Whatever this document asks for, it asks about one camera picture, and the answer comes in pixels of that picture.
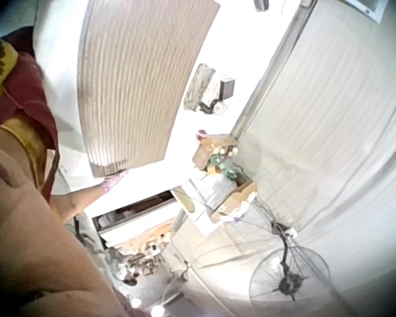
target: light fixture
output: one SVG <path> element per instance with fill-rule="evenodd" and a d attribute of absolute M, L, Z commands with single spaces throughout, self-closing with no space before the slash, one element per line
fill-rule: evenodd
<path fill-rule="evenodd" d="M 164 316 L 164 307 L 161 305 L 156 305 L 151 310 L 152 317 L 163 317 Z"/>
<path fill-rule="evenodd" d="M 138 308 L 138 307 L 140 307 L 141 304 L 142 304 L 142 300 L 141 299 L 132 299 L 131 300 L 132 308 Z"/>

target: woman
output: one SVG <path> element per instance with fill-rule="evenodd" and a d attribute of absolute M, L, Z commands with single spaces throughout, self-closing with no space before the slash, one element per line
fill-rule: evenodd
<path fill-rule="evenodd" d="M 0 40 L 1 314 L 148 316 L 118 300 L 62 224 L 123 175 L 69 195 L 51 195 L 59 160 L 57 130 L 31 35 L 32 28 L 25 28 Z M 55 151 L 50 168 L 48 151 Z"/>
<path fill-rule="evenodd" d="M 0 39 L 0 149 L 19 163 L 62 221 L 83 211 L 126 174 L 67 195 L 51 195 L 59 162 L 57 129 L 32 49 L 32 27 Z"/>

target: wooden board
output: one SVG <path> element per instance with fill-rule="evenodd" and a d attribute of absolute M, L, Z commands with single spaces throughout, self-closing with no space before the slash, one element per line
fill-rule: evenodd
<path fill-rule="evenodd" d="M 90 0 L 82 27 L 78 101 L 92 173 L 164 159 L 213 0 Z"/>

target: white wall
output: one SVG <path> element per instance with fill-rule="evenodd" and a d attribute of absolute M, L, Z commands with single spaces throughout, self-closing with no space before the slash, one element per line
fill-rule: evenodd
<path fill-rule="evenodd" d="M 396 1 L 381 24 L 315 6 L 241 138 L 278 220 L 321 254 L 360 316 L 396 307 Z"/>

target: pink bangle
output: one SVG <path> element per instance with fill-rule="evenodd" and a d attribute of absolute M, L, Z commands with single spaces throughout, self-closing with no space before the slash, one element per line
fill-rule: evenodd
<path fill-rule="evenodd" d="M 108 193 L 123 177 L 127 174 L 128 170 L 123 170 L 116 175 L 107 176 L 101 183 L 101 187 L 105 193 Z"/>

